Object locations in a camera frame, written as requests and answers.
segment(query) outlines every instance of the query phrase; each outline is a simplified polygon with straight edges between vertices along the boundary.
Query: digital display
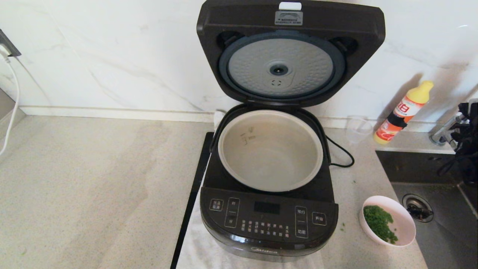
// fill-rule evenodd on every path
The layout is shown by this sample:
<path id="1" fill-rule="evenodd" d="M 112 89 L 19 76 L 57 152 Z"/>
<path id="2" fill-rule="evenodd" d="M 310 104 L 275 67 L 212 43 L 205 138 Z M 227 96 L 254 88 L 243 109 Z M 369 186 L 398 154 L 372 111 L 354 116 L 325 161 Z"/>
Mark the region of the digital display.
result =
<path id="1" fill-rule="evenodd" d="M 279 215 L 281 211 L 281 205 L 268 202 L 255 202 L 254 211 Z"/>

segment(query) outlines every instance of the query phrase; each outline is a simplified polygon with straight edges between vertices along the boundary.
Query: bottle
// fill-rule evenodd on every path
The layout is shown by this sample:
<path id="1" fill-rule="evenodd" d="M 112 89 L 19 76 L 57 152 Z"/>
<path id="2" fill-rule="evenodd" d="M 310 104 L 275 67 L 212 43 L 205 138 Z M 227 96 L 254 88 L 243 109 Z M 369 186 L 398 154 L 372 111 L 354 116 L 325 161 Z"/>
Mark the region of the bottle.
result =
<path id="1" fill-rule="evenodd" d="M 433 83 L 426 80 L 417 88 L 409 90 L 373 135 L 375 142 L 384 145 L 405 128 L 407 122 L 428 102 L 432 88 Z"/>

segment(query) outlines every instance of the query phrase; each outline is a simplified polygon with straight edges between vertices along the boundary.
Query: beige countertop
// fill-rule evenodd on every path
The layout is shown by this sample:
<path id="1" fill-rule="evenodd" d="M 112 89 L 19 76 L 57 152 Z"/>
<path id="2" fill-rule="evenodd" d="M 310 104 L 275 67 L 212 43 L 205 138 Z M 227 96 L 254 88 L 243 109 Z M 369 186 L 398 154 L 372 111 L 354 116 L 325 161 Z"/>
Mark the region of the beige countertop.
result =
<path id="1" fill-rule="evenodd" d="M 211 123 L 27 116 L 0 156 L 0 268 L 168 268 Z M 372 195 L 397 199 L 369 139 L 331 167 L 339 225 L 318 251 L 325 268 L 426 268 L 416 242 L 380 246 L 358 212 Z M 333 162 L 347 163 L 333 145 Z M 450 153 L 426 134 L 402 133 L 385 150 Z"/>

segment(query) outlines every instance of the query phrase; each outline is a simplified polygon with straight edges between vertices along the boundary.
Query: wall outlet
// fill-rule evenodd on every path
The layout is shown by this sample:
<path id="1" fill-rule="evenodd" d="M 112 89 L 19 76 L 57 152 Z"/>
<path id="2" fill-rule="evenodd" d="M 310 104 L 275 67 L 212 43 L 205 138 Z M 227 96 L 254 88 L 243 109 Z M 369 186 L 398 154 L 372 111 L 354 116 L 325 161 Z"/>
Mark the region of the wall outlet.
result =
<path id="1" fill-rule="evenodd" d="M 8 55 L 9 57 L 17 57 L 22 55 L 20 51 L 13 45 L 13 43 L 8 39 L 8 37 L 3 33 L 0 29 L 0 44 L 4 44 L 10 50 L 11 54 Z"/>

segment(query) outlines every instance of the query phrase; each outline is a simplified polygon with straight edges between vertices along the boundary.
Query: midea logo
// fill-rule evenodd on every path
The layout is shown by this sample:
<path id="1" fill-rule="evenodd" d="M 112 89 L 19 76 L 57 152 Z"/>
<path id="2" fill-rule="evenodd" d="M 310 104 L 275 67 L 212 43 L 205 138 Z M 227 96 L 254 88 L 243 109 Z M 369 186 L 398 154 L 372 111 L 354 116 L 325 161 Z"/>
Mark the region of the midea logo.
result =
<path id="1" fill-rule="evenodd" d="M 266 249 L 262 249 L 262 248 L 258 248 L 258 247 L 251 247 L 251 250 L 262 252 L 262 253 L 279 254 L 279 252 L 277 252 L 277 251 L 266 250 Z"/>

